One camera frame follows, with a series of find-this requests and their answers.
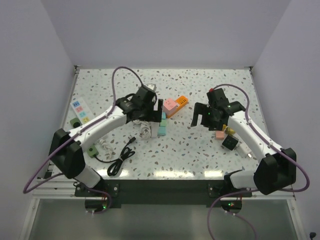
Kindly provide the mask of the white power strip base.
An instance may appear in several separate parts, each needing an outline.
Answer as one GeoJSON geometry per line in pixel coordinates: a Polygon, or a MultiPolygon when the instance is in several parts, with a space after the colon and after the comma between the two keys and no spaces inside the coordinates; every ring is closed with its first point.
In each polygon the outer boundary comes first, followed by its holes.
{"type": "Polygon", "coordinates": [[[148,138],[156,138],[158,136],[159,122],[147,122],[146,127],[146,136],[148,138]]]}

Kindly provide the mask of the teal cube adapter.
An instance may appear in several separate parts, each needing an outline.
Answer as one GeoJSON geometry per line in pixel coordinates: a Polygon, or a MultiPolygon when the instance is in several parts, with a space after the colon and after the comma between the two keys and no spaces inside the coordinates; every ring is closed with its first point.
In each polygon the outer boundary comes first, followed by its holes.
{"type": "Polygon", "coordinates": [[[161,120],[166,120],[167,119],[167,116],[166,116],[166,113],[165,112],[162,112],[161,113],[161,120]]]}

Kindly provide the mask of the light blue cube adapter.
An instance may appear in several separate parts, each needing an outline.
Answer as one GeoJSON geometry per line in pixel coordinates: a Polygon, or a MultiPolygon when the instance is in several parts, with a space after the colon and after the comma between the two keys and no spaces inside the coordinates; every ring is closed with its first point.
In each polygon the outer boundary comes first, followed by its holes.
{"type": "Polygon", "coordinates": [[[160,126],[158,128],[157,135],[158,136],[165,136],[167,134],[167,128],[165,126],[160,126]]]}

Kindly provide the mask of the small pink adapter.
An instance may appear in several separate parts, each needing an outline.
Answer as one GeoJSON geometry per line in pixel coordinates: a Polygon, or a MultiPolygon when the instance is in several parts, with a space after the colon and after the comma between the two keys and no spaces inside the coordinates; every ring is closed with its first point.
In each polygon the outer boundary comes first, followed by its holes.
{"type": "Polygon", "coordinates": [[[224,140],[225,139],[225,132],[224,131],[216,131],[215,138],[217,140],[224,140]]]}

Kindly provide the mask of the yellow cube socket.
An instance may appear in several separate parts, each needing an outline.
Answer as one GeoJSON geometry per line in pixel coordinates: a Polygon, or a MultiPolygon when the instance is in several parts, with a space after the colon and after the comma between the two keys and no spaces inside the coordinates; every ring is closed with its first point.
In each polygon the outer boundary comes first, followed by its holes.
{"type": "Polygon", "coordinates": [[[224,133],[226,135],[234,135],[236,133],[232,128],[230,128],[229,126],[227,126],[225,124],[223,125],[222,130],[224,131],[224,133]]]}

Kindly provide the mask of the black cube socket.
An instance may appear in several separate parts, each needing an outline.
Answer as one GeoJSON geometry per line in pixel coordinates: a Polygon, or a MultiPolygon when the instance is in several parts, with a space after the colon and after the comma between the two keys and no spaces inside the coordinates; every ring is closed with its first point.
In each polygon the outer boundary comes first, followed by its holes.
{"type": "Polygon", "coordinates": [[[222,146],[232,151],[236,148],[239,143],[239,139],[234,135],[228,134],[222,142],[222,146]]]}

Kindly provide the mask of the white cartoon cube socket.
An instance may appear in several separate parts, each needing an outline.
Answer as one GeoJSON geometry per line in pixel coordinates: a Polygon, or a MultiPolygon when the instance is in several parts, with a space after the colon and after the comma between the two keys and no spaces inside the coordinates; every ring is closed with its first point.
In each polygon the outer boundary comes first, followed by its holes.
{"type": "Polygon", "coordinates": [[[241,142],[237,147],[236,147],[237,153],[242,157],[242,158],[252,158],[252,150],[248,147],[248,145],[245,142],[241,142]]]}

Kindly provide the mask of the long white power strip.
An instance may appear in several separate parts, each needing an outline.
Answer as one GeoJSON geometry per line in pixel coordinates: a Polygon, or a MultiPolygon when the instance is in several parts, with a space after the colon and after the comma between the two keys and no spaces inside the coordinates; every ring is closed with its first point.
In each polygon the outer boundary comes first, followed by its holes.
{"type": "Polygon", "coordinates": [[[82,124],[94,119],[94,114],[82,97],[71,100],[70,106],[82,124]]]}

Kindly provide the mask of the green power strip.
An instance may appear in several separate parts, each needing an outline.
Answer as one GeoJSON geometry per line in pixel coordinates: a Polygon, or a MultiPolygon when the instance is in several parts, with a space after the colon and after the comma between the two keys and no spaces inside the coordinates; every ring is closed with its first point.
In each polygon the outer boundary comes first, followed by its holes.
{"type": "Polygon", "coordinates": [[[71,119],[70,125],[72,127],[69,130],[69,136],[74,137],[74,141],[78,142],[83,150],[86,151],[90,158],[96,158],[99,154],[99,151],[96,147],[95,142],[98,140],[97,138],[92,138],[92,130],[97,127],[97,123],[95,122],[95,118],[85,124],[82,124],[78,117],[71,119]]]}

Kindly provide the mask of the green cube adapter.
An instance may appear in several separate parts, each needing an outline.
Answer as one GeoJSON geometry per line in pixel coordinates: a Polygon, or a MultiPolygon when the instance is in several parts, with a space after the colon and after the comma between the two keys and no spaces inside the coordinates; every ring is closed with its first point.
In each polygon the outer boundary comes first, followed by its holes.
{"type": "Polygon", "coordinates": [[[160,124],[159,124],[160,127],[166,127],[167,126],[167,120],[166,119],[162,119],[160,124]]]}

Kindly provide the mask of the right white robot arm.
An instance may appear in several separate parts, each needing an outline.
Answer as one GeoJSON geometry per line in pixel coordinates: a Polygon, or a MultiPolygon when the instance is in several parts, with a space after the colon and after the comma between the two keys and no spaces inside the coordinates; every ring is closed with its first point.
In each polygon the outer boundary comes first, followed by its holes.
{"type": "Polygon", "coordinates": [[[191,127],[201,124],[209,131],[221,131],[226,125],[239,135],[258,160],[255,170],[236,170],[224,176],[223,192],[230,197],[243,189],[257,189],[264,195],[296,182],[297,155],[269,138],[249,117],[238,101],[230,102],[222,88],[207,92],[206,104],[194,105],[191,127]]]}

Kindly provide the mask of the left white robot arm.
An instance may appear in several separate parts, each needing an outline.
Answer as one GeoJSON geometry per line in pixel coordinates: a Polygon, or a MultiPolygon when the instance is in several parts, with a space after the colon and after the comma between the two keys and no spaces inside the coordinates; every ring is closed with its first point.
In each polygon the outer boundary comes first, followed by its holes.
{"type": "Polygon", "coordinates": [[[70,131],[57,130],[48,157],[65,177],[83,183],[88,193],[99,196],[104,190],[103,178],[86,164],[84,152],[109,132],[131,121],[159,123],[162,104],[155,84],[142,85],[136,93],[118,98],[110,108],[89,122],[70,131]]]}

